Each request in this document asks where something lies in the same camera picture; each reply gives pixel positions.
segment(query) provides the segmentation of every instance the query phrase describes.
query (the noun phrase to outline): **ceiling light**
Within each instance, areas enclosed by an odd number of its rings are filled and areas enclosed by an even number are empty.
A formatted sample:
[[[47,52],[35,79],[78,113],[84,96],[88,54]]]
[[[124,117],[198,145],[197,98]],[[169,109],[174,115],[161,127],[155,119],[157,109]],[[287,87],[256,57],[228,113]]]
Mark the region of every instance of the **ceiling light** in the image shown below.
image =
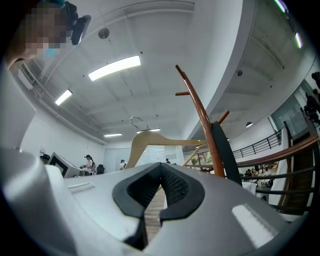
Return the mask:
[[[67,98],[69,98],[72,95],[72,91],[70,91],[69,89],[66,90],[56,101],[55,104],[57,104],[58,106],[64,102]]]
[[[116,137],[116,136],[122,136],[122,133],[114,133],[114,134],[106,134],[104,137]]]
[[[284,7],[283,3],[280,0],[274,0],[276,4],[280,7],[281,11],[284,13],[286,12],[286,8]]]
[[[301,48],[302,42],[301,42],[301,38],[300,38],[299,33],[295,33],[295,40],[296,40],[296,43],[298,44],[298,47]]]
[[[246,127],[247,127],[247,128],[249,128],[249,127],[252,126],[252,125],[253,125],[252,122],[247,122],[247,123],[246,123]]]
[[[140,66],[140,58],[139,56],[133,56],[129,58],[124,58],[122,60],[113,62],[111,64],[105,65],[96,71],[93,71],[89,74],[89,77],[92,81],[97,80],[99,78],[102,78],[106,75],[109,75],[111,73],[120,71],[120,70],[125,70],[129,69],[132,67]]]
[[[160,129],[157,128],[157,129],[139,130],[139,131],[137,131],[136,133],[139,134],[139,133],[145,132],[145,131],[149,131],[149,132],[159,132]]]

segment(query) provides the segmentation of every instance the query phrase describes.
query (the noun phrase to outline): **ceiling speaker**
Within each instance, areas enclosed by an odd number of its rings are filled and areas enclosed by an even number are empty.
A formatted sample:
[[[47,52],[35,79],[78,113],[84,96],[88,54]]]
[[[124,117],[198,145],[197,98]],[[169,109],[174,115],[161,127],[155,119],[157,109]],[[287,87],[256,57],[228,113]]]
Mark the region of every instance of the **ceiling speaker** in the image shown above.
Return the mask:
[[[110,31],[107,28],[102,28],[100,29],[98,35],[99,35],[99,38],[106,39],[110,35]]]

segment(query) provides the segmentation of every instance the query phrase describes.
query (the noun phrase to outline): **wooden floor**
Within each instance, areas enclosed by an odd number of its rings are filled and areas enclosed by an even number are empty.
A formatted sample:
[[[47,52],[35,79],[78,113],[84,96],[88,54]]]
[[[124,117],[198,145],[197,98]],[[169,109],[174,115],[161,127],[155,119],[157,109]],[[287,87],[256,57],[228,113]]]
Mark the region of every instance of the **wooden floor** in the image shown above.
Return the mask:
[[[148,237],[148,242],[150,243],[152,239],[157,235],[160,229],[159,214],[164,209],[165,202],[165,192],[160,189],[153,197],[151,203],[148,205],[144,211],[144,219],[146,225],[146,233]]]

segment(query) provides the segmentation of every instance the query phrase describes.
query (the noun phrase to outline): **wooden stick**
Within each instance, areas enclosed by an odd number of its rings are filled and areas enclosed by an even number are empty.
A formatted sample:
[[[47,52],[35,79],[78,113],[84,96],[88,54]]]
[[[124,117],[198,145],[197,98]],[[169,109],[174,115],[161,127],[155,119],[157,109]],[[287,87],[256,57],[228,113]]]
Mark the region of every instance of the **wooden stick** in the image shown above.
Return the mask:
[[[193,158],[193,157],[195,156],[196,153],[198,153],[198,151],[202,148],[202,146],[203,146],[203,145],[198,146],[198,147],[195,149],[195,151],[192,153],[192,155],[190,155],[190,156],[188,157],[188,159],[185,160],[185,162],[184,162],[183,165],[181,165],[181,166],[186,166],[186,164],[191,160],[191,158]]]
[[[210,120],[208,118],[208,115],[206,113],[206,110],[204,108],[204,106],[201,103],[201,100],[199,99],[199,96],[197,95],[193,85],[191,84],[190,80],[188,79],[186,73],[184,73],[180,67],[178,65],[175,66],[175,68],[178,70],[179,74],[181,75],[189,93],[191,96],[191,99],[194,103],[195,109],[198,112],[199,118],[200,118],[200,122],[204,131],[204,135],[206,137],[208,146],[209,146],[209,150],[211,153],[211,157],[212,157],[212,165],[213,165],[213,169],[214,169],[214,174],[216,176],[219,177],[225,177],[225,171],[224,171],[224,167],[222,164],[222,160],[220,158],[220,155],[218,153],[218,149],[216,146],[216,143],[214,141],[214,138],[212,137],[211,134],[211,124],[210,124]]]
[[[223,114],[220,116],[220,118],[218,119],[218,123],[219,125],[226,119],[226,117],[229,115],[229,110],[225,110],[223,112]]]
[[[184,92],[176,92],[175,96],[185,96],[185,95],[190,95],[190,92],[184,91]]]

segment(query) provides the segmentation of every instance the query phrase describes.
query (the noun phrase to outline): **metal hook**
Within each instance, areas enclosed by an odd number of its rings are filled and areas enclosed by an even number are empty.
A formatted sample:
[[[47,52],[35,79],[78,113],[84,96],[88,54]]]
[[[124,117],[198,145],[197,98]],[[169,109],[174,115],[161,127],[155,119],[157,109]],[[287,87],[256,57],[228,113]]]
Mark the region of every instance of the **metal hook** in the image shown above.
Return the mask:
[[[139,132],[141,132],[140,128],[139,128],[138,126],[136,126],[134,123],[132,123],[132,121],[131,121],[132,118],[137,118],[137,119],[139,119],[139,120],[141,120],[141,121],[143,121],[143,120],[142,120],[140,117],[135,117],[135,116],[132,116],[132,117],[130,118],[130,123],[131,123],[134,127],[136,127],[136,128],[139,130]]]

